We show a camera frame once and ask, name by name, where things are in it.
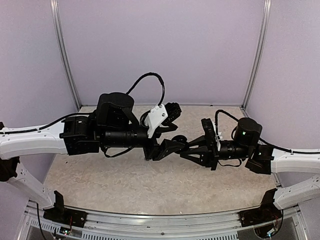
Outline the black round charging case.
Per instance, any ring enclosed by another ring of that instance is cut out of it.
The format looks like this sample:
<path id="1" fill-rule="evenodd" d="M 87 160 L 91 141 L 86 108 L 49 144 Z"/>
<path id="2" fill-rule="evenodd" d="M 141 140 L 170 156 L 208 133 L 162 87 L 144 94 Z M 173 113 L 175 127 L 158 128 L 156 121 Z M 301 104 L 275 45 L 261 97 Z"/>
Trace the black round charging case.
<path id="1" fill-rule="evenodd" d="M 179 142 L 179 143 L 182 143 L 184 145 L 186 145 L 188 143 L 187 137 L 184 136 L 184 135 L 181 135 L 181 134 L 180 135 L 176 135 L 175 137 L 172 138 L 172 140 L 174 142 Z"/>

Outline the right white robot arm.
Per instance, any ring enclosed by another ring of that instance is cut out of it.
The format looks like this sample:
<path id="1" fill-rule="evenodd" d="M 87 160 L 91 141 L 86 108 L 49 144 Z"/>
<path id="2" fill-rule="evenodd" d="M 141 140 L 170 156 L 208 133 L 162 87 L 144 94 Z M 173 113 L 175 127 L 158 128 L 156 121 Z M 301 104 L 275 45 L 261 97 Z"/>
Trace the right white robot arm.
<path id="1" fill-rule="evenodd" d="M 313 177 L 285 188 L 268 190 L 256 210 L 256 218 L 266 222 L 276 209 L 283 210 L 320 196 L 320 152 L 294 150 L 263 144 L 262 126 L 243 117 L 237 121 L 232 140 L 220 140 L 217 125 L 209 118 L 201 121 L 204 135 L 186 143 L 181 158 L 215 170 L 220 161 L 246 160 L 245 167 L 256 174 L 296 172 L 313 173 Z"/>

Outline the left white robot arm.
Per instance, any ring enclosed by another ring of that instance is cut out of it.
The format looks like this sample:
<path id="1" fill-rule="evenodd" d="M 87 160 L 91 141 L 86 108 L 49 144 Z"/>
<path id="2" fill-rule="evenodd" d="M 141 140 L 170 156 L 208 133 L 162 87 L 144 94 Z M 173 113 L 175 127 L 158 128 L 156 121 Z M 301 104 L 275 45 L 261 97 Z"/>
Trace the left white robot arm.
<path id="1" fill-rule="evenodd" d="M 147 112 L 145 123 L 133 113 L 134 99 L 127 93 L 104 93 L 91 113 L 72 113 L 53 123 L 0 129 L 0 180 L 26 191 L 41 208 L 49 210 L 57 221 L 70 218 L 63 196 L 46 190 L 29 176 L 20 163 L 20 156 L 34 154 L 84 155 L 106 153 L 110 148 L 122 148 L 125 153 L 142 148 L 147 160 L 158 161 L 186 146 L 186 138 L 165 139 L 162 133 L 177 129 L 174 121 L 181 115 L 179 104 L 159 104 Z"/>

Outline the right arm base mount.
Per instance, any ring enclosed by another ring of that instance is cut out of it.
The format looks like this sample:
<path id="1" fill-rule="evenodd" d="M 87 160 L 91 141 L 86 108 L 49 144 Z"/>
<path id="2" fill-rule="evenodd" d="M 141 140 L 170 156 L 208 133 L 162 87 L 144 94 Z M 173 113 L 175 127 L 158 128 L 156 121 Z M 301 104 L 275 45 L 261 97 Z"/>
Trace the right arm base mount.
<path id="1" fill-rule="evenodd" d="M 258 207 L 242 210 L 238 213 L 242 227 L 258 225 L 283 217 L 283 210 L 274 205 L 276 190 L 276 188 L 273 188 L 266 191 Z"/>

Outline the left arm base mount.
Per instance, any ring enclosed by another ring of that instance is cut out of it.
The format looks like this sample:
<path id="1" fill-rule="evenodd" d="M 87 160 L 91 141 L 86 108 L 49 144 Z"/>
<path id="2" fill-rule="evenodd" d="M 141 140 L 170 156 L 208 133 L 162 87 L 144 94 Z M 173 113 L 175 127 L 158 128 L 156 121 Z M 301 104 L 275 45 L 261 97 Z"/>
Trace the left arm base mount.
<path id="1" fill-rule="evenodd" d="M 65 207 L 63 195 L 57 190 L 54 190 L 53 193 L 53 206 L 44 210 L 43 217 L 47 220 L 65 224 L 70 227 L 84 228 L 88 213 Z"/>

